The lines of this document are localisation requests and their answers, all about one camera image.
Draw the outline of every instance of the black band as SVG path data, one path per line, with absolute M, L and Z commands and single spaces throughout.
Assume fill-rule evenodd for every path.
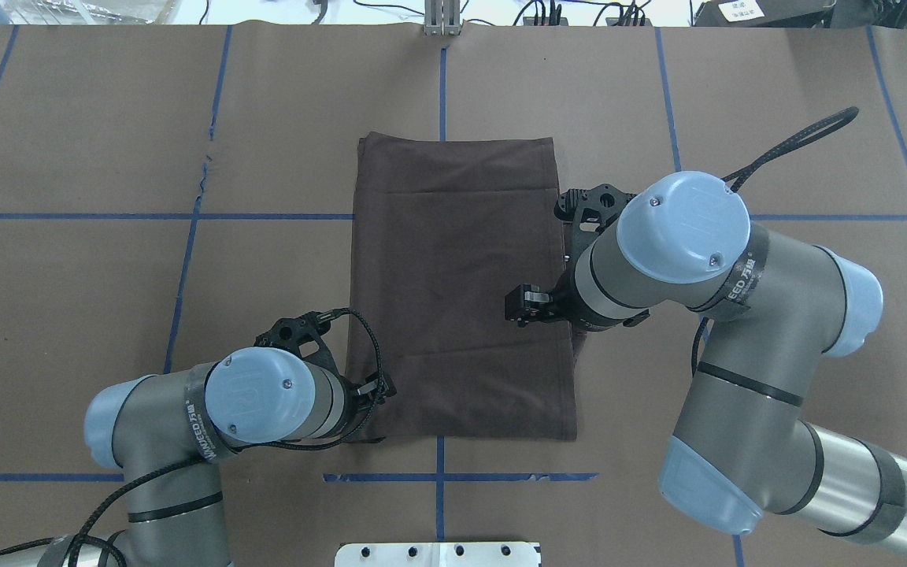
M 814 248 L 817 248 L 818 250 L 824 252 L 825 254 L 828 255 L 829 258 L 831 258 L 831 263 L 834 263 L 834 265 L 835 265 L 835 270 L 838 270 L 838 272 L 839 272 L 839 277 L 841 277 L 841 279 L 842 279 L 842 289 L 845 290 L 845 288 L 846 288 L 846 274 L 843 274 L 843 273 L 842 273 L 842 266 L 839 265 L 839 261 L 836 261 L 835 256 L 831 253 L 830 250 L 828 250 L 828 248 L 822 248 L 821 246 L 815 246 Z M 834 341 L 831 341 L 831 344 L 828 345 L 828 348 L 825 348 L 824 350 L 822 350 L 822 351 L 821 351 L 821 354 L 824 354 L 825 352 L 828 352 L 829 350 L 831 350 L 832 347 L 834 347 L 834 345 L 835 345 L 836 343 L 838 343 L 839 337 L 842 336 L 842 330 L 845 329 L 845 327 L 846 327 L 846 317 L 845 317 L 845 313 L 848 313 L 848 312 L 849 312 L 849 294 L 842 294 L 842 300 L 846 302 L 846 304 L 844 305 L 844 306 L 845 306 L 845 309 L 842 310 L 842 313 L 843 313 L 843 315 L 842 315 L 842 325 L 839 325 L 839 331 L 838 331 L 838 333 L 835 333 L 835 340 L 834 340 Z
M 752 380 L 752 378 L 741 376 L 736 372 L 731 372 L 727 369 L 721 369 L 719 366 L 713 366 L 708 362 L 699 362 L 698 371 L 705 372 L 709 376 L 715 376 L 720 378 L 720 380 L 726 380 L 730 384 L 738 385 L 739 387 L 748 388 L 750 391 L 756 391 L 760 395 L 767 395 L 771 399 L 778 399 L 779 402 L 789 403 L 791 406 L 803 406 L 803 398 L 796 394 L 791 394 L 785 390 L 779 390 L 777 387 L 771 387 L 769 384 L 760 383 L 758 380 Z
M 209 495 L 205 498 L 199 498 L 193 502 L 185 502 L 183 505 L 161 507 L 159 510 L 149 510 L 149 512 L 130 512 L 128 521 L 132 524 L 138 521 L 163 520 L 165 517 L 177 516 L 177 514 L 194 512 L 205 506 L 211 506 L 216 502 L 223 502 L 223 492 L 216 492 L 215 495 Z
M 703 316 L 717 321 L 731 321 L 751 309 L 746 303 L 765 272 L 768 251 L 768 229 L 752 223 L 748 245 L 741 252 L 740 258 L 734 262 L 734 268 L 728 273 L 723 286 L 720 286 L 709 301 L 690 311 L 703 313 Z
M 825 532 L 834 538 L 849 538 L 856 544 L 876 544 L 891 534 L 894 534 L 898 525 L 905 519 L 905 478 L 901 474 L 901 467 L 894 455 L 885 449 L 860 439 L 861 443 L 874 456 L 877 471 L 881 474 L 881 492 L 877 498 L 874 513 L 860 525 L 859 528 L 843 534 Z
M 205 409 L 205 382 L 209 379 L 212 370 L 204 370 L 202 366 L 195 366 L 188 374 L 187 383 L 184 384 L 184 413 L 187 416 L 187 428 L 191 431 L 194 444 L 198 448 L 198 455 L 205 457 L 209 463 L 230 458 L 236 452 L 223 443 L 209 412 Z
M 114 545 L 114 542 L 118 541 L 118 536 L 124 534 L 124 530 L 113 532 L 111 537 L 107 538 L 107 543 Z M 107 562 L 111 560 L 111 556 L 107 552 L 100 553 L 100 560 L 97 561 L 97 567 L 107 567 Z
M 807 487 L 807 492 L 804 493 L 803 498 L 800 498 L 800 502 L 796 502 L 791 509 L 777 512 L 779 516 L 788 516 L 788 514 L 791 513 L 798 513 L 809 505 L 810 500 L 813 500 L 814 495 L 817 493 L 817 488 L 821 485 L 822 478 L 824 478 L 824 448 L 821 446 L 821 438 L 817 435 L 817 431 L 814 431 L 814 427 L 811 427 L 809 423 L 800 423 L 803 424 L 803 427 L 807 428 L 807 431 L 810 432 L 810 439 L 813 439 L 814 441 L 814 475 L 810 477 L 810 487 Z
M 590 247 L 590 256 L 587 256 L 587 263 L 590 265 L 590 278 L 594 281 L 594 285 L 597 286 L 597 289 L 601 291 L 601 295 L 604 295 L 608 301 L 612 302 L 617 306 L 623 306 L 625 309 L 639 309 L 637 306 L 625 305 L 622 302 L 611 297 L 611 294 L 605 290 L 604 286 L 601 286 L 601 281 L 597 279 L 597 273 L 594 272 L 594 252 L 597 251 L 597 241 L 594 241 L 594 244 Z

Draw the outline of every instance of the white metal plate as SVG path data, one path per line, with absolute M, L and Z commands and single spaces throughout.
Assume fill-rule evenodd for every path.
M 530 542 L 348 544 L 335 567 L 540 567 L 540 550 Z
M 727 21 L 746 21 L 765 17 L 756 0 L 738 0 L 717 6 Z

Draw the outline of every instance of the folded brown towel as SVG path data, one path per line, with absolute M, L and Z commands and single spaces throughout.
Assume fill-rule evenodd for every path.
M 551 139 L 359 144 L 352 306 L 374 327 L 398 395 L 363 439 L 385 435 L 576 438 L 569 326 L 503 319 L 503 297 L 564 270 L 551 210 Z M 346 374 L 375 369 L 350 326 Z

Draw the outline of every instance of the white label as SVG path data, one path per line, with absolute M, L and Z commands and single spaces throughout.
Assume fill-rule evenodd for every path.
M 765 12 L 758 6 L 756 0 L 737 0 L 720 4 L 720 11 L 727 21 L 746 21 L 765 17 Z

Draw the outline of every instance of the light blue joint cover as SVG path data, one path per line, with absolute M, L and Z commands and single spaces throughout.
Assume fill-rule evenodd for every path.
M 751 217 L 720 177 L 677 172 L 622 209 L 618 247 L 635 267 L 667 284 L 695 284 L 730 269 L 748 245 Z
M 856 352 L 867 340 L 867 335 L 877 329 L 884 313 L 884 291 L 870 270 L 847 261 L 824 246 L 818 248 L 834 259 L 846 287 L 846 318 L 842 331 L 835 344 L 824 352 L 824 356 L 839 358 Z
M 86 419 L 83 420 L 83 441 L 90 447 L 90 455 L 97 464 L 104 468 L 121 469 L 121 465 L 114 459 L 114 426 L 118 423 L 118 413 L 125 406 L 125 399 L 132 394 L 135 387 L 142 380 L 151 378 L 156 374 L 147 374 L 130 383 L 114 384 L 106 387 L 86 410 Z
M 284 350 L 252 346 L 212 369 L 205 384 L 205 408 L 223 435 L 244 443 L 269 443 L 302 426 L 316 393 L 305 362 Z
M 763 516 L 744 491 L 673 435 L 659 484 L 671 506 L 727 534 L 748 535 Z

